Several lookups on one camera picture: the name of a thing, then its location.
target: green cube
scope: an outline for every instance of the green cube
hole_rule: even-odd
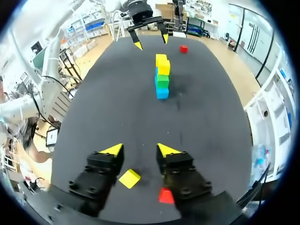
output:
[[[157,88],[168,88],[169,87],[169,76],[157,75]]]

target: black mat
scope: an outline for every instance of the black mat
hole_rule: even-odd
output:
[[[111,190],[100,218],[123,223],[158,223],[179,218],[173,205],[158,202],[162,187],[156,144],[189,152],[215,194],[237,200],[248,187],[250,130],[238,94],[216,57],[201,42],[142,36],[144,50],[129,38],[111,44],[76,93],[53,156],[52,184],[67,191],[93,151],[124,143],[121,175],[133,169],[132,189]],[[180,44],[189,47],[187,54]],[[171,62],[170,98],[157,100],[155,54]]]

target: stacked cubes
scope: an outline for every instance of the stacked cubes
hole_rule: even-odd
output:
[[[170,61],[165,54],[156,54],[155,88],[157,99],[169,97]]]

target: white robotic arm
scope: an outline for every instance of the white robotic arm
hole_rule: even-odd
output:
[[[30,95],[23,96],[18,99],[0,104],[0,145],[2,140],[7,139],[7,128],[4,123],[18,122],[26,118],[38,116],[41,113],[45,118],[52,115],[57,120],[62,121],[68,111],[71,100],[61,91],[61,86],[54,79],[59,80],[58,63],[60,44],[64,36],[64,32],[60,29],[61,25],[77,10],[85,0],[77,0],[67,5],[65,12],[56,17],[56,20],[51,20],[43,36],[49,41],[48,47],[45,51],[43,72],[41,75],[37,74],[30,64],[23,57],[12,30],[9,30],[9,37],[11,45],[15,50],[15,55],[23,64],[25,71],[28,74],[31,82],[34,84],[37,93],[33,97]]]
[[[44,118],[48,118],[49,115],[52,115],[57,120],[63,121],[71,100],[68,98],[66,93],[61,90],[62,88],[60,84],[55,81],[60,78],[58,74],[58,63],[60,44],[64,36],[64,32],[60,29],[60,27],[84,1],[85,0],[74,0],[70,2],[70,4],[64,7],[66,10],[62,14],[58,14],[51,18],[49,24],[45,26],[47,29],[44,30],[43,37],[49,41],[49,44],[45,51],[43,71],[41,75],[37,74],[25,60],[12,31],[10,31],[10,39],[12,41],[12,46],[15,48],[15,54],[24,65],[24,68],[37,92],[34,93],[34,99],[32,96],[26,95],[19,99],[0,104],[0,117],[2,117],[5,122],[17,122],[29,117],[38,116],[39,113]],[[160,26],[163,25],[161,17],[152,17],[153,12],[146,2],[147,0],[107,0],[105,3],[105,9],[107,12],[113,12],[115,10],[120,10],[122,12],[129,11],[134,24],[136,25],[130,27],[131,30],[128,31],[132,36],[134,43],[136,45],[137,43],[139,44],[139,46],[137,46],[140,47],[140,49],[142,49],[142,47],[134,30],[153,22],[157,22],[157,24],[159,22]],[[164,42],[166,43],[167,34],[163,34],[163,30],[161,31]],[[5,134],[5,131],[2,129],[3,127],[0,126],[1,140],[1,136]]]

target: yellow cube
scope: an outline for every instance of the yellow cube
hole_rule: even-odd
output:
[[[169,75],[170,74],[170,61],[169,60],[159,60],[158,61],[158,71],[159,75]]]
[[[134,172],[132,169],[127,170],[123,176],[120,177],[119,181],[124,184],[127,188],[132,188],[141,179],[141,176]]]
[[[165,54],[155,54],[156,67],[158,67],[159,60],[167,60],[167,55]]]

